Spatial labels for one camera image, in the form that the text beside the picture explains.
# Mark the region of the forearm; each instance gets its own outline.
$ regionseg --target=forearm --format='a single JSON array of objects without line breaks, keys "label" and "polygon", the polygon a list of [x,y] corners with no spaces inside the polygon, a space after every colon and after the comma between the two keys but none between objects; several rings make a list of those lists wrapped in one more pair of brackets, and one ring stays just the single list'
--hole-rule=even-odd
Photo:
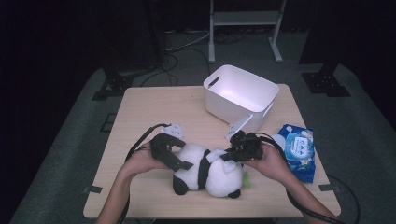
[{"label": "forearm", "polygon": [[[324,206],[294,175],[291,175],[282,184],[293,196],[295,201],[303,207],[326,217],[338,219],[326,206]],[[328,223],[303,213],[308,223]]]},{"label": "forearm", "polygon": [[113,186],[96,223],[117,223],[128,201],[131,181],[136,175],[127,174],[122,169],[117,173]]}]

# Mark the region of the green object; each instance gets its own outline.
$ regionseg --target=green object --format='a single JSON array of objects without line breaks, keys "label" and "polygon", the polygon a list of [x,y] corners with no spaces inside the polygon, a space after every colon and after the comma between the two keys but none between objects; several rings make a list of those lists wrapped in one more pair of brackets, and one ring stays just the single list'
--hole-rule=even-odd
[{"label": "green object", "polygon": [[245,188],[250,189],[250,181],[248,180],[248,172],[244,172],[243,182],[244,182]]}]

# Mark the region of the human arm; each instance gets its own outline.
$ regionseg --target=human arm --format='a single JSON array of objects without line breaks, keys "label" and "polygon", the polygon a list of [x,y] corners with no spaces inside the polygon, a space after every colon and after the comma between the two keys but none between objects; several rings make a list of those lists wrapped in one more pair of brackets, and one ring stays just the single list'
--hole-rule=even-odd
[{"label": "human arm", "polygon": [[152,158],[149,143],[146,143],[119,169],[96,223],[117,223],[128,201],[131,181],[138,174],[152,169],[167,169],[167,167]]},{"label": "human arm", "polygon": [[[244,161],[244,164],[258,170],[262,175],[278,181],[303,207],[326,217],[338,219],[295,177],[274,147],[262,144],[261,150],[263,153],[261,160]],[[328,223],[305,213],[303,216],[308,223]]]}]

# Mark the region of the wooden table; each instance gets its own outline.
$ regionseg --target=wooden table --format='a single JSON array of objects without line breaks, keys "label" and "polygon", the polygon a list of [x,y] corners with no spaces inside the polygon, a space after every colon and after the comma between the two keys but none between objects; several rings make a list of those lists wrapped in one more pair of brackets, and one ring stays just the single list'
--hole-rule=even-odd
[{"label": "wooden table", "polygon": [[[100,193],[90,192],[84,208],[85,217],[98,217],[117,171],[137,139],[151,126],[178,123],[186,143],[199,143],[209,149],[230,145],[224,135],[229,124],[205,110],[205,88],[154,87],[128,89],[109,136],[93,185]],[[279,94],[258,132],[275,134],[284,124],[305,127],[300,111],[287,85],[279,84]],[[153,132],[151,139],[161,128]],[[329,184],[316,153],[316,173],[309,190],[333,213],[341,208],[333,191],[320,191]],[[189,191],[178,196],[172,188],[171,170],[153,170],[132,181],[131,203],[127,217],[136,218],[221,218],[221,217],[300,217],[302,214],[289,202],[283,186],[245,166],[251,188],[242,189],[238,199],[215,198],[207,191]]]}]

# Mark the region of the table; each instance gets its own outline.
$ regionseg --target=table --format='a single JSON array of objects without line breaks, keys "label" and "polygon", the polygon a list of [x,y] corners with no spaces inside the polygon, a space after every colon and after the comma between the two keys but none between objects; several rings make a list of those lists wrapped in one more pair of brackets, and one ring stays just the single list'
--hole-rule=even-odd
[{"label": "table", "polygon": [[279,34],[280,23],[283,19],[285,5],[287,0],[280,2],[277,11],[231,11],[216,12],[214,9],[214,0],[210,0],[210,20],[209,20],[209,50],[208,60],[210,63],[215,61],[215,26],[221,25],[274,25],[274,33],[268,38],[272,52],[277,63],[283,62],[279,49],[276,44],[277,35]]},{"label": "table", "polygon": [[[287,85],[279,84],[279,93],[269,115],[258,132],[275,134],[285,124],[305,127],[300,111]],[[98,167],[93,186],[100,193],[90,192],[84,208],[85,217],[98,217],[125,156],[137,139],[158,123],[178,123],[186,143],[199,143],[209,149],[228,147],[224,138],[229,124],[205,110],[205,88],[152,87],[130,88],[122,99],[118,115]],[[153,132],[148,140],[161,130]],[[320,191],[319,185],[329,184],[316,153],[315,179],[306,184],[311,192],[333,213],[341,208],[332,190]],[[300,217],[283,186],[245,166],[251,188],[242,189],[238,199],[215,198],[207,191],[189,191],[184,196],[172,189],[171,170],[153,170],[138,175],[131,185],[131,203],[127,217],[135,218],[223,218],[223,217]]]}]

